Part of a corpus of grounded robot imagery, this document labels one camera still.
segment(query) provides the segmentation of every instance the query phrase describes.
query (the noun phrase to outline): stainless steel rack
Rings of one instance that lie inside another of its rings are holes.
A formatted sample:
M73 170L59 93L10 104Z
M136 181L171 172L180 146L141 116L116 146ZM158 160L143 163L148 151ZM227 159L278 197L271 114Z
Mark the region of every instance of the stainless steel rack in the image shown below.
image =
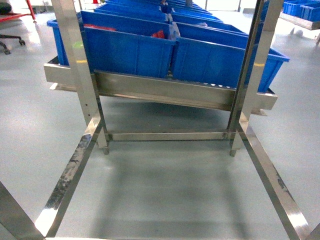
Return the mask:
M108 72L91 74L74 2L72 0L52 0L52 4L70 67L58 65L53 59L44 65L45 74L48 82L55 83L52 89L77 92L87 128L35 223L29 219L0 182L0 223L17 240L63 239L55 238L55 235L95 143L98 143L107 154L110 141L174 140L227 140L232 146L230 151L232 156L236 154L240 143L243 142L289 238L291 240L320 239L320 225L314 231L310 229L249 125L252 113L262 114L261 110L272 109L277 100L277 96L272 91L257 93L257 90L283 0L270 0L268 5L264 0L257 1L237 89ZM264 6L268 8L268 11L265 21L262 22L261 15ZM263 24L262 33L257 34L258 26L261 24ZM253 68L249 70L252 62L254 63ZM246 82L247 76L250 76L248 83ZM106 127L100 95L225 110L230 111L230 118L227 129L222 130L112 132Z

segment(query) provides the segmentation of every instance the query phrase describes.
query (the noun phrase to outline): chair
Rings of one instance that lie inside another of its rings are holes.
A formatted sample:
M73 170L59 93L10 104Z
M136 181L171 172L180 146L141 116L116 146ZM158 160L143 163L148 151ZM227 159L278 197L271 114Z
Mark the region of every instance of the chair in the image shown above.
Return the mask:
M9 3L0 2L0 15L6 15L11 10L12 10L12 7ZM19 43L21 46L26 45L26 42L24 40L22 40L20 36L0 34L0 39L19 39ZM4 53L6 55L10 54L10 50L7 48L7 46L2 41L0 41L0 46L2 46L4 48Z

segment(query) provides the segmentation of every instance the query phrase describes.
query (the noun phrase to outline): blue plastic bin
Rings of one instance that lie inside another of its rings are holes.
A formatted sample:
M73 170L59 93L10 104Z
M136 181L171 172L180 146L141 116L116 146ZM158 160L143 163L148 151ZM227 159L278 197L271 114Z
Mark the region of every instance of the blue plastic bin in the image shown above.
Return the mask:
M296 1L288 1L283 4L283 13L291 16L300 17L301 15L301 5L306 4L314 4L316 1L310 0L296 0Z
M302 5L300 18L311 22L320 21L320 2Z
M91 71L100 70L155 78L164 78L168 74L176 41L155 38L151 35L163 30L168 37L169 24L89 11L81 11L81 15L83 24L117 30L84 28L83 42ZM56 21L49 21L48 26L53 27L55 31L58 59L64 60L65 51L58 24Z
M65 50L65 46L62 42L60 30L58 28L58 22L57 20L49 20L46 22L46 25L49 27L52 27L53 35L54 35L54 41L55 41L55 47L56 51L58 53L58 61L61 65L68 66L68 58Z
M182 12L177 12L177 11L172 11L171 12L171 15L175 15L175 16L184 16L184 17L189 17L189 18L197 18L197 19L202 19L204 21L206 20L214 20L214 21L220 21L221 23L223 23L222 20L220 20L219 18L213 16L213 15L189 15L189 14L185 14L185 13L182 13Z
M185 14L194 14L194 13L198 13L198 14L203 14L204 17L206 15L210 15L212 16L212 14L207 11L207 10L204 10L204 9L198 9L198 8L194 8L194 7L187 7L187 6L175 6L173 7L173 11L175 12L182 12L182 13L185 13Z
M177 23L184 23L184 24L192 24L192 25L197 25L199 23L206 23L208 27L210 28L215 28L215 29L221 29L225 31L231 31L231 32L236 32L239 34L247 35L243 31L240 31L238 28L229 25L229 24L224 24L220 20L212 20L212 19L203 19L200 17L191 17L191 16L183 16L183 15L178 15L178 14L171 14L172 20Z
M116 3L125 6L131 6L134 8L140 8L145 10L151 10L156 12L161 12L160 3L152 3L152 2L143 2L143 1L135 1L135 0L109 0L108 3Z
M104 11L108 11L105 13L114 12L118 14L127 14L128 17L133 17L136 19L148 18L150 21L157 21L157 22L168 21L168 15L166 13L163 13L160 11L146 10L138 7L125 6L125 5L120 5L120 4L111 3L111 2L108 2L106 4L103 4L97 7L94 11L97 13L103 13Z
M174 48L171 70L175 79L236 88L248 37L177 23L181 37ZM266 92L289 58L270 49L259 92Z
M212 14L205 14L201 12L195 12L195 11L188 11L183 8L172 8L172 13L184 15L184 16L190 16L190 17L200 17L200 18L206 18L206 19L217 19L217 17L213 16Z

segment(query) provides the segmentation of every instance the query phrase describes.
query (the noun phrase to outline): gray floor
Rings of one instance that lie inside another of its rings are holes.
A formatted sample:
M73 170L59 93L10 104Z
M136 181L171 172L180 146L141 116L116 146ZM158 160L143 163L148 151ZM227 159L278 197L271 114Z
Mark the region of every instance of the gray floor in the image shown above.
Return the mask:
M216 13L247 31L250 19ZM37 16L0 26L26 46L0 52L0 180L35 221L84 129L77 95L49 90L43 64L56 56ZM279 99L251 124L311 227L320 222L320 48L278 22L273 47L291 58L271 88ZM226 127L228 113L102 97L110 129ZM286 240L253 164L224 141L112 142L95 148L58 237ZM0 228L0 239L12 239Z

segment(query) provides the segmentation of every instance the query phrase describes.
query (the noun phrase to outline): red item in bin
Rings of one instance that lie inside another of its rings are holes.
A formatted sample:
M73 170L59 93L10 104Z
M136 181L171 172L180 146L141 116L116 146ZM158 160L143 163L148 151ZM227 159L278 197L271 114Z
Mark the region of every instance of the red item in bin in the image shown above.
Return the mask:
M113 27L107 27L107 26L97 26L94 24L85 24L85 27L94 28L94 29L103 29L103 30L109 30L109 31L117 31L117 29Z
M158 39L165 39L165 34L164 34L163 30L160 30L160 31L152 34L151 37L158 38Z

